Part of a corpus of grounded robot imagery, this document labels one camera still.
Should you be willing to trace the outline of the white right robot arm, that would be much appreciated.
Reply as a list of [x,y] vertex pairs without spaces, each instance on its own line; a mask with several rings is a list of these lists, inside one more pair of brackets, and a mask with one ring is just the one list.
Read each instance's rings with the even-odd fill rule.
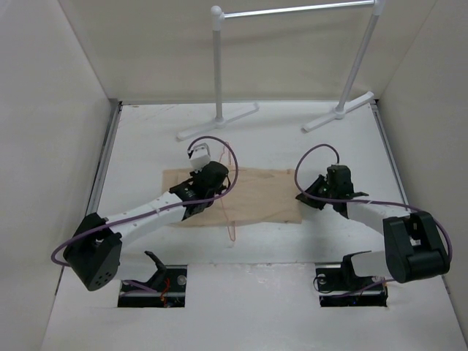
[[442,229],[427,211],[402,203],[372,200],[356,192],[346,165],[331,165],[307,188],[294,182],[295,199],[318,210],[331,205],[345,219],[360,222],[383,237],[380,254],[385,263],[383,276],[398,283],[429,279],[450,270],[449,248],[442,242]]

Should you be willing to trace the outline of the pink wire hanger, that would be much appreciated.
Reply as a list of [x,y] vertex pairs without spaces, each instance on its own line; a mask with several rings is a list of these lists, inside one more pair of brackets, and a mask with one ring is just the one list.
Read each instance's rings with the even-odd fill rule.
[[[227,167],[228,168],[231,168],[232,165],[233,165],[232,156],[231,156],[231,154],[229,153],[229,151],[227,150],[227,148],[225,146],[223,147],[222,153],[221,153],[221,155],[219,157],[219,162],[221,162],[221,161],[227,161]],[[221,203],[224,218],[225,218],[225,221],[226,221],[226,228],[227,228],[227,233],[228,233],[229,239],[230,239],[231,242],[235,243],[236,242],[235,222],[232,222],[230,220],[229,216],[227,215],[227,211],[226,211],[226,208],[224,206],[223,199],[220,200],[220,203]]]

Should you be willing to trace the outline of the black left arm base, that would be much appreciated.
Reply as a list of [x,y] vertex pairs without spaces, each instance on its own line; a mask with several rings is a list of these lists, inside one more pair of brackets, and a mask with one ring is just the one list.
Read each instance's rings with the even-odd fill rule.
[[187,265],[165,265],[153,252],[145,251],[152,261],[152,275],[146,280],[125,279],[121,283],[118,308],[184,308]]

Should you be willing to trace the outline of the beige drawstring trousers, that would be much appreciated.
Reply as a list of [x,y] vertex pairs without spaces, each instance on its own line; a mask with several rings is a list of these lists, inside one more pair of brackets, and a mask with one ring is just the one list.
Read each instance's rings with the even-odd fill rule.
[[179,227],[214,227],[224,224],[300,224],[295,199],[294,171],[242,167],[233,190],[212,206],[178,224]]

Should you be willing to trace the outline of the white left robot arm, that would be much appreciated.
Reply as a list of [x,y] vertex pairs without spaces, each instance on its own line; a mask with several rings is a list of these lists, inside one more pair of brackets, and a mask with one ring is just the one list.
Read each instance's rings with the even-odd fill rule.
[[96,291],[113,279],[127,280],[121,252],[129,244],[165,227],[202,213],[230,187],[229,170],[210,161],[189,179],[157,199],[122,214],[104,218],[92,213],[64,243],[63,258],[85,288]]

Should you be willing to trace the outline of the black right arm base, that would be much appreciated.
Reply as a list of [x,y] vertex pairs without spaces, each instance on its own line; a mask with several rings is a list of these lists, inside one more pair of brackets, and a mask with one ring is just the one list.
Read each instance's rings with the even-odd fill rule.
[[388,288],[382,278],[357,276],[352,266],[353,254],[339,263],[315,265],[314,289],[322,308],[386,307]]

